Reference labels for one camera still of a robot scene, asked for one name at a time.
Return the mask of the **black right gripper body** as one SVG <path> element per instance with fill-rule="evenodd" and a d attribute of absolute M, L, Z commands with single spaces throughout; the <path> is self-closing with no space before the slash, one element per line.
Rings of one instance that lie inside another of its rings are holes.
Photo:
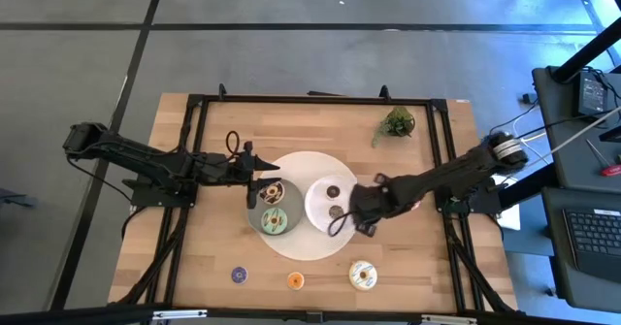
<path fill-rule="evenodd" d="M 376 225 L 382 219 L 402 214 L 404 205 L 388 185 L 355 184 L 349 197 L 349 212 L 352 215 L 355 230 L 372 238 L 376 233 Z"/>

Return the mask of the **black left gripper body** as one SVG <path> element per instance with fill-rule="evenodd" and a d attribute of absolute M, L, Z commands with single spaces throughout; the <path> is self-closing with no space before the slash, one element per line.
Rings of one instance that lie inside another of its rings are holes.
<path fill-rule="evenodd" d="M 252 142 L 244 143 L 244 148 L 223 167 L 224 174 L 218 179 L 222 185 L 244 185 L 246 187 L 246 206 L 253 210 L 256 206 L 257 184 L 254 180 L 255 157 Z"/>

